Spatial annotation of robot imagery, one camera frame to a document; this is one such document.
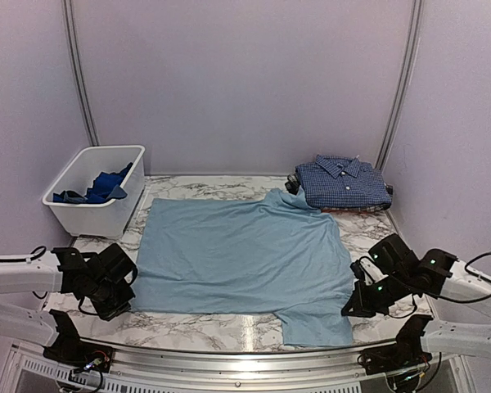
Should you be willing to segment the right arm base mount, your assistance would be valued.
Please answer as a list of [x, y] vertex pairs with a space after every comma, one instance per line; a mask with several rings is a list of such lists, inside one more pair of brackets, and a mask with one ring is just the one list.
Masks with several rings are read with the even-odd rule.
[[429, 363], [432, 354], [422, 349], [421, 337], [428, 322], [433, 320], [429, 315], [413, 315], [399, 330], [394, 344], [362, 350], [358, 364], [367, 375], [373, 375]]

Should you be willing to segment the blue checked shirt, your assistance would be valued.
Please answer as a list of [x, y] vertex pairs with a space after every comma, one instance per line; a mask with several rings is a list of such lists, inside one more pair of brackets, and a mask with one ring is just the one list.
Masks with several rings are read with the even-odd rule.
[[386, 209], [392, 204], [381, 172], [359, 158], [316, 156], [295, 167], [309, 206], [321, 210]]

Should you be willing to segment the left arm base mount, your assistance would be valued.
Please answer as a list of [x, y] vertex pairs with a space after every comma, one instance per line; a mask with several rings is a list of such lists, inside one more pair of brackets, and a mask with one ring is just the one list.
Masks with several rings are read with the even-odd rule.
[[56, 323], [56, 339], [50, 346], [44, 346], [43, 356], [59, 363], [86, 369], [86, 365], [99, 359], [97, 367], [107, 373], [110, 370], [114, 349], [97, 343], [83, 341], [70, 316], [51, 309], [49, 314]]

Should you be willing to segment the light blue garment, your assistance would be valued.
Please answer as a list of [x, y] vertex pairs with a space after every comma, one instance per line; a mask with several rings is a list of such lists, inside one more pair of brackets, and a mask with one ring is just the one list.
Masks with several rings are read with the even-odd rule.
[[172, 314], [273, 314], [289, 346], [347, 346], [351, 257], [335, 219], [303, 194], [152, 202], [132, 306]]

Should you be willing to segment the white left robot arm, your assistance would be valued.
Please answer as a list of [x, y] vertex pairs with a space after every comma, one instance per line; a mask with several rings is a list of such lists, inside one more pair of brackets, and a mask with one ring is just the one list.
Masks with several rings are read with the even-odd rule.
[[40, 246], [27, 255], [0, 255], [0, 336], [39, 345], [50, 356], [81, 364], [91, 351], [66, 312], [22, 307], [10, 303], [10, 297], [70, 294], [79, 303], [89, 301], [90, 314], [109, 322], [129, 311], [137, 274], [137, 266], [117, 244], [101, 252]]

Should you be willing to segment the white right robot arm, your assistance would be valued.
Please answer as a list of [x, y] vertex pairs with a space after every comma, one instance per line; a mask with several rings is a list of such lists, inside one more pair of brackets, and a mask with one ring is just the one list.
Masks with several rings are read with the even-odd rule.
[[368, 256], [383, 277], [366, 283], [361, 263], [354, 262], [356, 281], [341, 310], [344, 316], [389, 315], [398, 301], [426, 296], [481, 317], [476, 323], [464, 323], [417, 312], [408, 315], [393, 343], [362, 351], [361, 363], [368, 374], [429, 361], [436, 353], [491, 360], [491, 276], [438, 248], [419, 258], [396, 233], [375, 244]]

